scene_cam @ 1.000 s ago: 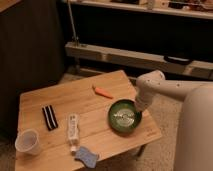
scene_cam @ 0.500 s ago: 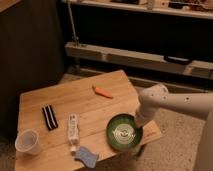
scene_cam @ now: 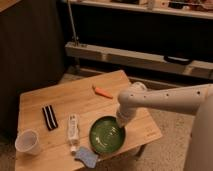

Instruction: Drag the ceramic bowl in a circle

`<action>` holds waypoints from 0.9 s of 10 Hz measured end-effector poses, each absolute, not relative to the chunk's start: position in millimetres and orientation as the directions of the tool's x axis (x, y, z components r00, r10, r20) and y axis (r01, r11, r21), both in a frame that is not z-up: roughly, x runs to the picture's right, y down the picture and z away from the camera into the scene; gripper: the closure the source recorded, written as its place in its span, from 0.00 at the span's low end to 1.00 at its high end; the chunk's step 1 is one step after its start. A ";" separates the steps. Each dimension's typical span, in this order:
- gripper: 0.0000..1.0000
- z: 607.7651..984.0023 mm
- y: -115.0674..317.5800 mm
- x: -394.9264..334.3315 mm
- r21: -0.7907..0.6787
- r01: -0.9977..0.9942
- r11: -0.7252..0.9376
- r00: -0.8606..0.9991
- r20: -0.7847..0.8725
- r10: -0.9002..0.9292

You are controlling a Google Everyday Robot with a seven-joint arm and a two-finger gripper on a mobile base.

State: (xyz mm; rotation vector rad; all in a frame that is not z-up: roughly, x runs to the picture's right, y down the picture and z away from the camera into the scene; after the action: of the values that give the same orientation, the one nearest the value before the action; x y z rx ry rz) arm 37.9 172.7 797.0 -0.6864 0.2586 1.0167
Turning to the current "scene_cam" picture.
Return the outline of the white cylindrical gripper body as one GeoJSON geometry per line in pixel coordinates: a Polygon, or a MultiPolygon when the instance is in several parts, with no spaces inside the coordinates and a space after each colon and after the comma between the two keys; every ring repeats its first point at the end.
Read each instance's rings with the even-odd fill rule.
{"type": "Polygon", "coordinates": [[[136,108],[126,108],[120,106],[116,112],[116,121],[119,127],[125,127],[135,116],[136,108]]]}

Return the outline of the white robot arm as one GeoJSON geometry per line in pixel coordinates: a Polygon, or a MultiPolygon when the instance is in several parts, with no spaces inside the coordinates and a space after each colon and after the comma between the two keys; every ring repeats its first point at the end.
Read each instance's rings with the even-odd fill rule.
{"type": "Polygon", "coordinates": [[[139,107],[195,116],[184,171],[213,171],[213,84],[148,91],[135,82],[118,95],[116,120],[126,126],[139,107]]]}

